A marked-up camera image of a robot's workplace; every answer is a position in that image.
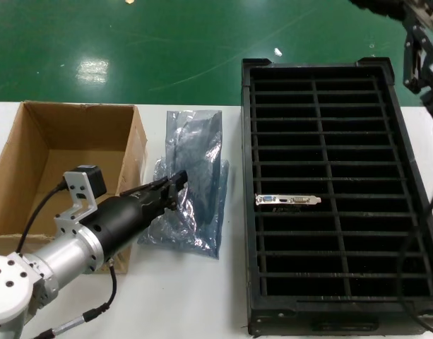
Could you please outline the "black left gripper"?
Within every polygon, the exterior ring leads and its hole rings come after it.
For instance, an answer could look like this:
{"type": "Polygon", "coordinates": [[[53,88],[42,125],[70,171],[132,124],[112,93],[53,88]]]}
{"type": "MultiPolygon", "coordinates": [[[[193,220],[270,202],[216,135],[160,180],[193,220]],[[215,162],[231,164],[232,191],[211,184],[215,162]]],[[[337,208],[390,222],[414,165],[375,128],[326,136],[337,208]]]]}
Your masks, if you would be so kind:
{"type": "Polygon", "coordinates": [[[178,192],[188,182],[185,170],[149,184],[121,192],[101,202],[97,210],[84,218],[84,225],[97,237],[104,259],[122,251],[165,212],[176,210],[178,192]],[[156,191],[157,194],[137,194],[156,191]]]}

